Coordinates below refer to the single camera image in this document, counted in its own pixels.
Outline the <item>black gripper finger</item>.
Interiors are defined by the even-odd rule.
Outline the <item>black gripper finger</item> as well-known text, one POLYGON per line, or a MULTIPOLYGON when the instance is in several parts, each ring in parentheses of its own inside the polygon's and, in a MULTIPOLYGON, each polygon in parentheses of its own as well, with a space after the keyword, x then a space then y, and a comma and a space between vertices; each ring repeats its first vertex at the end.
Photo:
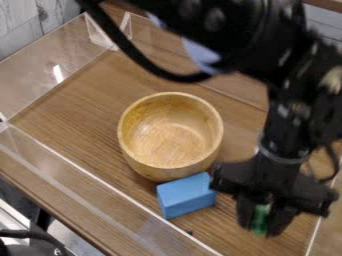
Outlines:
POLYGON ((242 228, 250 230, 256 203, 243 194, 236 199, 236 221, 242 228))
POLYGON ((267 217, 267 237, 275 237, 283 233, 294 218, 299 214, 299 210, 294 207, 275 208, 267 217))

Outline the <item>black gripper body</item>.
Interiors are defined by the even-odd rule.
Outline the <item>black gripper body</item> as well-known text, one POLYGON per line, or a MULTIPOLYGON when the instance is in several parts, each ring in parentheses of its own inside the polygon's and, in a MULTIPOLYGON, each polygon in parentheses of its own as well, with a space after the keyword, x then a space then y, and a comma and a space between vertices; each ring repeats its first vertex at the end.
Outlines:
POLYGON ((246 193, 258 203, 274 200, 282 206, 322 217, 328 216, 330 205, 339 198, 336 190, 308 175, 298 173, 292 180, 282 181, 274 174, 256 171, 254 161, 216 162, 211 174, 210 188, 231 194, 234 199, 246 193))

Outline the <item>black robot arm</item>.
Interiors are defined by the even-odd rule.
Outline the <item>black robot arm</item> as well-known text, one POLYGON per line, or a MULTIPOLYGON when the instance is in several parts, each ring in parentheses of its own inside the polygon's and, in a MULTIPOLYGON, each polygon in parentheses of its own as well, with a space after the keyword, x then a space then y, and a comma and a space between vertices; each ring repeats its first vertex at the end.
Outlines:
POLYGON ((141 53, 100 6, 76 0, 127 57, 155 76, 179 83, 202 82, 234 71, 267 86, 268 113, 256 154, 222 162, 211 187, 234 196, 239 225, 268 237, 294 218, 330 214, 339 194, 330 178, 302 172, 311 153, 323 149, 340 163, 342 48, 306 25, 300 0, 125 0, 152 22, 176 34, 199 69, 173 73, 141 53))

